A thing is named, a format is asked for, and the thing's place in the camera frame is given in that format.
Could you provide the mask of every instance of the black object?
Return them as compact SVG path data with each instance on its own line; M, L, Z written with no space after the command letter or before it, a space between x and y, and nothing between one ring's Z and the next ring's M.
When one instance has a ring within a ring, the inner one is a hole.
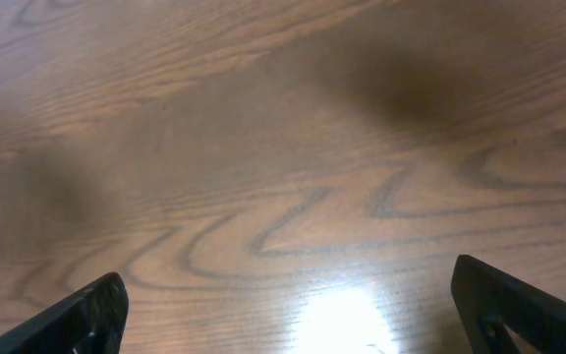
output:
M471 256L451 293L475 354L519 353L504 325L543 354L566 353L566 303Z
M0 354L116 354L127 314L124 282L108 273L0 336Z

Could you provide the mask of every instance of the black plastic part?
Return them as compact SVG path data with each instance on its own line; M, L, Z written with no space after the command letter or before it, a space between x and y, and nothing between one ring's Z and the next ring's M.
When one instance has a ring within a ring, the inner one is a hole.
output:
M116 354L124 334L128 294L108 273L0 336L0 354Z
M543 354L566 353L566 303L471 256L451 293L475 354L519 353L504 325Z

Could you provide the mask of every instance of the wooden surface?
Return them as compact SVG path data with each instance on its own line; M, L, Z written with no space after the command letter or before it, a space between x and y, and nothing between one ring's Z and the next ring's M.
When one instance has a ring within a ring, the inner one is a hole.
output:
M459 254L566 301L566 0L0 0L0 334L467 353Z

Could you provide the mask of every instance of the wooden table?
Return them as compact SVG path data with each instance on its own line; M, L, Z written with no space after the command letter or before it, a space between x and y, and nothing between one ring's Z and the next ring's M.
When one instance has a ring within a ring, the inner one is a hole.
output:
M0 0L0 334L467 353L459 254L566 301L566 0Z

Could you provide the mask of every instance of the wood grain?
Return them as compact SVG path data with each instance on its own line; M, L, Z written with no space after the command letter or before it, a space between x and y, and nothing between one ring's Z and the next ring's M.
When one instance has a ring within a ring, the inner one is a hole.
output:
M566 301L566 1L0 1L0 334L117 270L124 353L467 353L465 253Z

